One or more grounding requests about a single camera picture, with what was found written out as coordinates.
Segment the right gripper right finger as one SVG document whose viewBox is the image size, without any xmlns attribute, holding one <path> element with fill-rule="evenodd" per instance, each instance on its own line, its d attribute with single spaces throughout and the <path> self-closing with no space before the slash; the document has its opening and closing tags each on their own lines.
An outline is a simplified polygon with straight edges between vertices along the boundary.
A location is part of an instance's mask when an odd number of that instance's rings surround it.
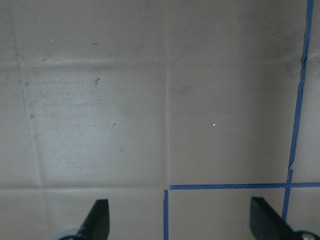
<svg viewBox="0 0 320 240">
<path fill-rule="evenodd" d="M 262 197 L 252 197 L 249 228 L 255 240 L 318 240 L 313 232 L 293 230 Z"/>
</svg>

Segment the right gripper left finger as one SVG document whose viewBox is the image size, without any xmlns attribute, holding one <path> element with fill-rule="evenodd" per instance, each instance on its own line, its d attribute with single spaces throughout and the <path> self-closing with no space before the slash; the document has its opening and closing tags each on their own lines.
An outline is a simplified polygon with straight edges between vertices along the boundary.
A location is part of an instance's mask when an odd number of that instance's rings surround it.
<svg viewBox="0 0 320 240">
<path fill-rule="evenodd" d="M 107 240 L 110 234 L 108 199 L 98 199 L 75 234 L 75 240 Z"/>
</svg>

